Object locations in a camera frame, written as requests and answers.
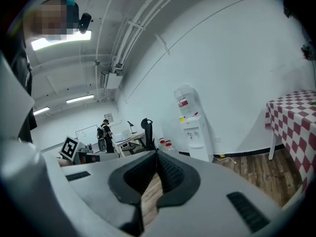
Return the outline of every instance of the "whiteboard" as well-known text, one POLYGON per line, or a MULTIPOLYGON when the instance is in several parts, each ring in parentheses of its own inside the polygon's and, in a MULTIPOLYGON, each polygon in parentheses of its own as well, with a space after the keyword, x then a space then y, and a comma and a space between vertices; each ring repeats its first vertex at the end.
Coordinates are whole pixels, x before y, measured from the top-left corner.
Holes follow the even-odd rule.
POLYGON ((93 125, 76 132, 78 140, 85 145, 98 143, 97 125, 93 125))

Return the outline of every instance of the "black jacket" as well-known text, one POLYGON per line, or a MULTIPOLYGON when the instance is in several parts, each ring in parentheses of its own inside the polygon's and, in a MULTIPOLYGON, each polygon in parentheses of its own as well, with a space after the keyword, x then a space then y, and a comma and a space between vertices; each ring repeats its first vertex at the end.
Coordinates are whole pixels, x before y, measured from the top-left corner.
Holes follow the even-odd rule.
MULTIPOLYGON (((2 45, 3 54, 11 67, 14 75, 25 88, 29 95, 32 93, 32 67, 26 55, 26 44, 23 34, 23 26, 15 34, 8 34, 2 45)), ((22 141, 32 142, 31 130, 36 128, 36 120, 33 115, 33 108, 26 117, 19 133, 22 141)))

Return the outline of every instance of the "person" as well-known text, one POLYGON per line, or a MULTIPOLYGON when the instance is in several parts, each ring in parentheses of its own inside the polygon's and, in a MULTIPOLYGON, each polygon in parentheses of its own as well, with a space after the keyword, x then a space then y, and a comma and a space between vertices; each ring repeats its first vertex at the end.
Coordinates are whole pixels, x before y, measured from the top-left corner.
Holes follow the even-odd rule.
MULTIPOLYGON (((75 0, 46 0, 36 9, 21 13, 15 27, 11 27, 1 44, 2 52, 14 75, 28 92, 32 93, 32 67, 26 54, 26 41, 46 38, 62 40, 79 23, 79 8, 75 0)), ((31 130, 36 128, 33 109, 26 117, 18 137, 32 142, 31 130)))
POLYGON ((105 131, 105 143, 107 144, 107 152, 108 153, 114 153, 114 148, 112 145, 112 132, 111 129, 108 127, 109 121, 107 119, 103 120, 103 123, 101 125, 102 128, 104 128, 105 131))

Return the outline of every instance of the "white wall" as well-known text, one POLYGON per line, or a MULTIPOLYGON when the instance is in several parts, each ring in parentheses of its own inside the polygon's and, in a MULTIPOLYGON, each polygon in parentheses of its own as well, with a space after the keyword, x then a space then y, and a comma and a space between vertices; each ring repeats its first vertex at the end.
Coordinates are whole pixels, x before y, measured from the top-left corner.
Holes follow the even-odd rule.
POLYGON ((33 143, 39 150, 45 151, 49 148, 49 151, 54 154, 60 149, 55 146, 64 142, 67 135, 76 138, 76 131, 92 125, 99 126, 104 119, 104 114, 108 113, 113 115, 114 122, 110 124, 113 133, 129 128, 127 123, 121 122, 114 103, 90 104, 39 119, 38 127, 31 132, 33 143))
POLYGON ((171 139, 188 152, 173 91, 189 84, 198 92, 215 153, 267 148, 266 103, 315 88, 303 43, 299 23, 285 17, 280 0, 173 0, 130 54, 118 109, 134 124, 152 119, 156 140, 171 139))

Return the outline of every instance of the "table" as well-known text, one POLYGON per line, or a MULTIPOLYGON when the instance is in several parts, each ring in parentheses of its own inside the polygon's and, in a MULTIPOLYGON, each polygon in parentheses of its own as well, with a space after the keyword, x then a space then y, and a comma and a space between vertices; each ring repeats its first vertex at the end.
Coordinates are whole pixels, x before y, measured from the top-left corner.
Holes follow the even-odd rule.
POLYGON ((135 139, 137 138, 140 138, 140 137, 143 137, 145 136, 145 132, 137 132, 137 133, 134 133, 131 135, 131 137, 127 140, 123 140, 123 141, 120 141, 120 142, 115 142, 114 140, 112 140, 113 142, 113 145, 115 147, 115 149, 117 150, 117 152, 122 156, 122 157, 125 157, 125 154, 121 148, 122 145, 128 143, 128 142, 133 142, 133 143, 137 143, 136 141, 134 141, 135 139))
POLYGON ((302 192, 316 173, 316 92, 294 91, 267 103, 265 126, 272 128, 269 159, 277 137, 292 156, 302 177, 302 192))

